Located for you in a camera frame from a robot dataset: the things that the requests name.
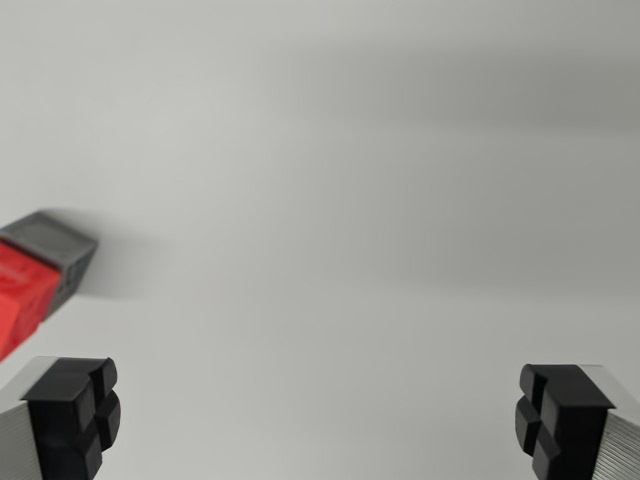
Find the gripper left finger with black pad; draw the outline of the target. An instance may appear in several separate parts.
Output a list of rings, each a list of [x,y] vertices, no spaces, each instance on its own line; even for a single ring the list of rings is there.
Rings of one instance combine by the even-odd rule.
[[[96,477],[117,438],[111,358],[36,357],[1,388],[1,477]]]

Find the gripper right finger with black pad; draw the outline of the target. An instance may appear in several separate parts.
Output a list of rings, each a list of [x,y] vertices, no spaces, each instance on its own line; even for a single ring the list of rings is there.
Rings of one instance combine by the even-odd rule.
[[[639,400],[601,365],[526,364],[515,433],[538,479],[637,479]]]

